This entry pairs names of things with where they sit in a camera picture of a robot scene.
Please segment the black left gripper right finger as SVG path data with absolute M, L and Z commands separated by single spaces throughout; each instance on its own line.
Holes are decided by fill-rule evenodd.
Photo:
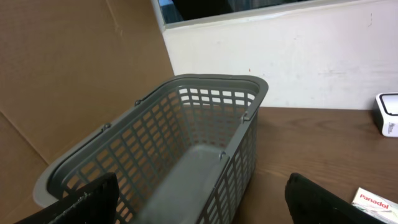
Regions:
M 285 186 L 285 201 L 294 224 L 383 224 L 299 173 Z

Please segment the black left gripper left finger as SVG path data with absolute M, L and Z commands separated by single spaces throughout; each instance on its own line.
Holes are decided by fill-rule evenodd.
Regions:
M 118 198 L 116 174 L 108 172 L 16 224 L 111 224 Z

